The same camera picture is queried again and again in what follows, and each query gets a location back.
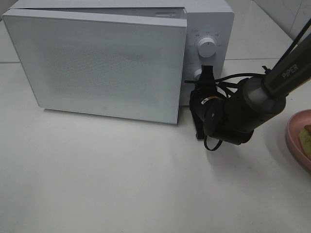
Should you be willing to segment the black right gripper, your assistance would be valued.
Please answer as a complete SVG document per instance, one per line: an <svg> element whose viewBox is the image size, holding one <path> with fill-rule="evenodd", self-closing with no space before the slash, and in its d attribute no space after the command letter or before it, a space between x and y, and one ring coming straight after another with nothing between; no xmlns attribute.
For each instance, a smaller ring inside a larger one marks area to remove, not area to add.
<svg viewBox="0 0 311 233"><path fill-rule="evenodd" d="M215 89L213 66L202 66L198 87L190 94L190 111L196 129L196 138L206 136L222 141L233 140L233 128L225 112L225 100Z"/></svg>

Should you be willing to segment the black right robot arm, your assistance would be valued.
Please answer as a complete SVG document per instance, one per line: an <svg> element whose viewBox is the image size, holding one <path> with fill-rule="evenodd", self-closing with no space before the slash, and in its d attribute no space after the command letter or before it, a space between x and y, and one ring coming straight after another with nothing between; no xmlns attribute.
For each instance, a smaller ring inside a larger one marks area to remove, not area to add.
<svg viewBox="0 0 311 233"><path fill-rule="evenodd" d="M276 65L265 73L238 73L215 79L211 66L202 66L190 94L190 112L197 140L215 151L223 142L250 140L254 130L280 114L286 97L311 78L311 37L308 21Z"/></svg>

